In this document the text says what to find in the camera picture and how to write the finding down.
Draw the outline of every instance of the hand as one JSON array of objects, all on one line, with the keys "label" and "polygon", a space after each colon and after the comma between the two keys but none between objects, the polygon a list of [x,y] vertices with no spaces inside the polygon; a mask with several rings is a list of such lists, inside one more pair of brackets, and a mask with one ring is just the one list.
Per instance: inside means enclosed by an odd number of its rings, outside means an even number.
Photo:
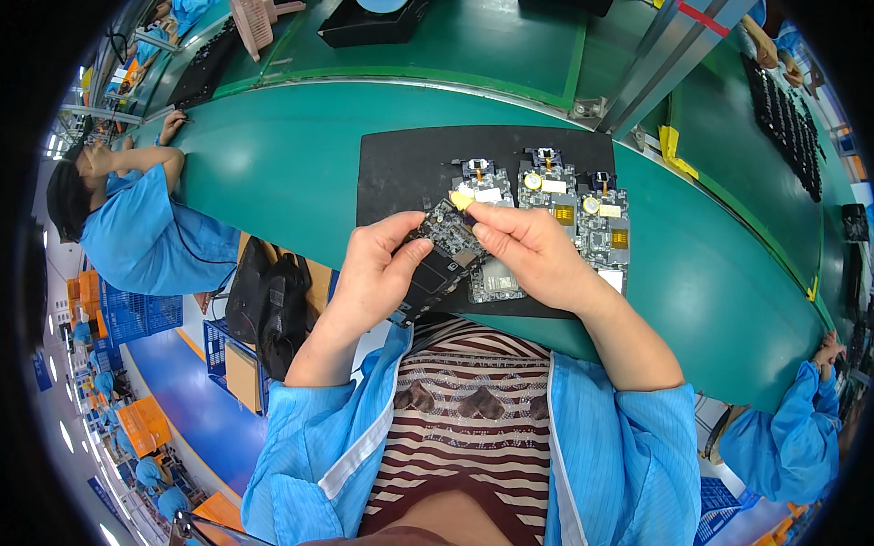
[{"label": "hand", "polygon": [[103,142],[97,141],[91,146],[85,146],[82,152],[87,159],[87,165],[81,170],[80,175],[97,178],[118,170],[115,166],[115,153]]},{"label": "hand", "polygon": [[407,233],[424,220],[424,212],[399,212],[356,228],[334,297],[316,326],[327,322],[343,341],[351,342],[388,318],[404,300],[413,271],[434,248],[427,239],[415,239],[392,256]]},{"label": "hand", "polygon": [[846,355],[846,350],[843,345],[838,344],[835,330],[831,330],[822,338],[819,350],[810,361],[820,371],[820,381],[829,380],[831,367],[838,354]]},{"label": "hand", "polygon": [[753,43],[756,44],[756,62],[759,63],[759,66],[762,68],[776,68],[777,46],[774,45],[771,37],[760,26],[755,24],[751,18],[749,24],[744,24],[744,28],[746,28],[750,38],[753,39]]},{"label": "hand", "polygon": [[187,119],[188,116],[185,115],[185,112],[182,110],[173,110],[170,112],[170,114],[164,118],[164,124],[161,129],[161,135],[158,137],[158,142],[160,142],[162,146],[169,145],[176,137],[176,132],[180,127],[182,127],[182,124],[185,123],[185,120]]},{"label": "hand", "polygon": [[792,55],[785,49],[781,49],[778,52],[778,55],[780,56],[780,60],[783,61],[783,65],[786,66],[786,72],[783,73],[783,78],[785,78],[792,87],[801,87],[804,84],[804,74],[801,72],[801,68],[798,67],[795,59],[793,59]]},{"label": "hand", "polygon": [[579,256],[549,211],[472,203],[467,212],[478,222],[474,234],[482,246],[544,305],[580,314],[588,310],[593,290],[613,290]]}]

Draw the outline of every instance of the black bag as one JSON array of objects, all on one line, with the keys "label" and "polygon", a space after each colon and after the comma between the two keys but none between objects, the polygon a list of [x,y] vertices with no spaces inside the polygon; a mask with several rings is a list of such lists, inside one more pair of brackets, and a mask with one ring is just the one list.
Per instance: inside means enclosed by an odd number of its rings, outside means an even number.
[{"label": "black bag", "polygon": [[238,342],[254,345],[258,341],[261,279],[269,268],[270,260],[261,239],[249,238],[225,308],[228,332]]},{"label": "black bag", "polygon": [[260,314],[255,352],[268,376],[283,381],[310,328],[307,291],[312,285],[307,261],[281,256],[260,283]]}]

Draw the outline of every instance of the black esd mat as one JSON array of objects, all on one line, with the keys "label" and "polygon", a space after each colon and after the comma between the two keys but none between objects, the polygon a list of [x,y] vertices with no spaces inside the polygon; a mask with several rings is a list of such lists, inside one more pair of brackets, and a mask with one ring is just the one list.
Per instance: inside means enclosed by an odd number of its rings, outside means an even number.
[{"label": "black esd mat", "polygon": [[[453,159],[486,158],[507,176],[517,194],[520,160],[531,160],[525,148],[557,148],[565,163],[582,176],[589,170],[615,172],[613,142],[607,135],[576,129],[476,125],[408,129],[361,137],[358,166],[357,225],[369,225],[401,211],[423,211],[437,204],[461,176]],[[436,309],[447,313],[501,314],[570,318],[531,297],[522,300],[470,303],[465,280]]]}]

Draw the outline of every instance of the red tape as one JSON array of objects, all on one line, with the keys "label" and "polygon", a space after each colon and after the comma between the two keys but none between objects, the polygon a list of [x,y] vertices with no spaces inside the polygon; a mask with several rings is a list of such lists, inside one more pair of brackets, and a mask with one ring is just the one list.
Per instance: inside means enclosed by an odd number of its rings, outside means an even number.
[{"label": "red tape", "polygon": [[680,13],[683,13],[685,15],[688,15],[689,17],[692,17],[693,19],[698,21],[700,24],[703,24],[704,26],[706,26],[710,30],[716,32],[722,38],[725,38],[726,36],[728,36],[728,33],[732,31],[731,29],[725,28],[723,25],[721,25],[721,24],[717,23],[716,21],[714,21],[713,19],[707,17],[704,13],[702,13],[702,12],[696,10],[695,8],[693,8],[692,6],[688,5],[683,0],[676,0],[676,8],[678,10],[680,10]]}]

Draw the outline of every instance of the blue sign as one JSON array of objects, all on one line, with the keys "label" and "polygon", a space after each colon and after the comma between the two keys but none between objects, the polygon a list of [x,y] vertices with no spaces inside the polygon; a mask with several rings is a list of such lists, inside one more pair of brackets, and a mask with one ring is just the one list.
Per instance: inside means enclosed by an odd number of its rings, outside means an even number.
[{"label": "blue sign", "polygon": [[42,353],[37,353],[31,359],[33,362],[33,373],[37,374],[37,385],[39,390],[47,390],[52,387],[52,378],[49,377],[49,370],[45,367],[45,359]]},{"label": "blue sign", "polygon": [[124,521],[121,520],[121,516],[119,515],[118,510],[115,509],[115,505],[112,503],[112,499],[109,498],[107,490],[103,488],[99,481],[97,481],[97,476],[94,476],[93,478],[88,478],[88,485],[91,486],[91,490],[94,491],[94,494],[100,497],[103,504],[106,505],[107,510],[112,512],[112,515],[115,516],[115,519],[118,520],[121,526],[127,529],[128,527],[124,524]]}]

